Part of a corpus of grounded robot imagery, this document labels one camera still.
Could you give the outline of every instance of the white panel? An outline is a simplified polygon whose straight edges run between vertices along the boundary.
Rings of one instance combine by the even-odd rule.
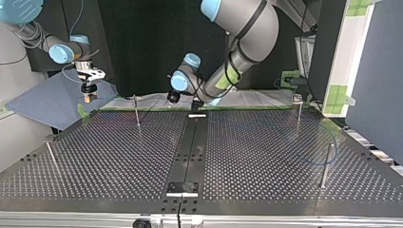
[[[18,114],[0,121],[0,172],[39,147],[50,127]]]
[[[374,5],[370,5],[365,16],[344,17],[323,107],[326,106],[331,85],[347,86],[347,96],[352,95],[373,11]],[[343,118],[347,115],[348,107],[344,105],[341,114],[324,115]]]
[[[0,64],[14,62],[26,55],[21,41],[0,23]],[[0,65],[0,104],[12,100],[44,81],[42,73],[31,72],[29,60]]]
[[[42,73],[31,72],[28,58],[3,65],[25,55],[20,39],[0,23],[0,172],[36,149],[51,133],[44,124],[1,110],[2,104],[44,81]]]

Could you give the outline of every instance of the perforated metal plate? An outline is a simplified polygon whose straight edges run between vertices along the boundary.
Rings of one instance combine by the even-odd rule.
[[[159,213],[185,113],[100,112],[2,174],[0,209]]]
[[[204,173],[186,180],[202,181],[198,214],[403,217],[402,179],[315,113],[298,123],[293,109],[210,112],[204,140]]]

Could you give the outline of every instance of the metal breadboard table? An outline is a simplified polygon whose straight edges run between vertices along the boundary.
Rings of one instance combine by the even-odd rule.
[[[401,177],[314,111],[304,110],[300,122],[297,109],[208,111],[198,119],[142,112],[140,121],[133,112],[95,113],[52,146],[56,161],[41,147],[1,173],[0,227],[2,219],[73,215],[86,222],[121,215],[124,225],[162,215],[403,217]],[[330,143],[336,148],[325,164]],[[193,194],[172,195],[178,183],[195,184]]]

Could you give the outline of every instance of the robotic arm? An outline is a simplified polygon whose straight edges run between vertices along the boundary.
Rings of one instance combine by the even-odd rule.
[[[0,22],[18,36],[27,48],[40,48],[48,52],[58,64],[74,63],[86,103],[97,98],[97,86],[106,76],[94,67],[89,40],[85,35],[74,35],[69,42],[45,32],[34,19],[42,11],[44,0],[0,0]]]
[[[229,32],[237,45],[234,50],[230,47],[225,62],[206,82],[195,75],[201,59],[187,54],[171,77],[171,103],[182,93],[195,96],[200,105],[216,105],[244,72],[266,59],[278,39],[278,16],[266,0],[203,0],[201,11]]]

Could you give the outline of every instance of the blue joint cap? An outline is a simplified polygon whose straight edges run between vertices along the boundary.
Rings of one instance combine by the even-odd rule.
[[[44,0],[0,0],[0,22],[25,24],[42,11]]]
[[[74,60],[74,51],[65,45],[52,46],[49,50],[49,55],[58,64],[67,64]]]
[[[175,71],[174,75],[171,78],[171,85],[172,87],[180,92],[187,90],[189,86],[189,81],[187,80],[186,75],[183,72]]]
[[[85,35],[72,35],[70,41],[89,45],[89,39]]]
[[[202,0],[201,2],[201,12],[214,22],[219,15],[221,0]]]
[[[201,58],[193,53],[187,53],[186,56],[184,56],[184,61],[195,68],[199,68],[202,63]]]

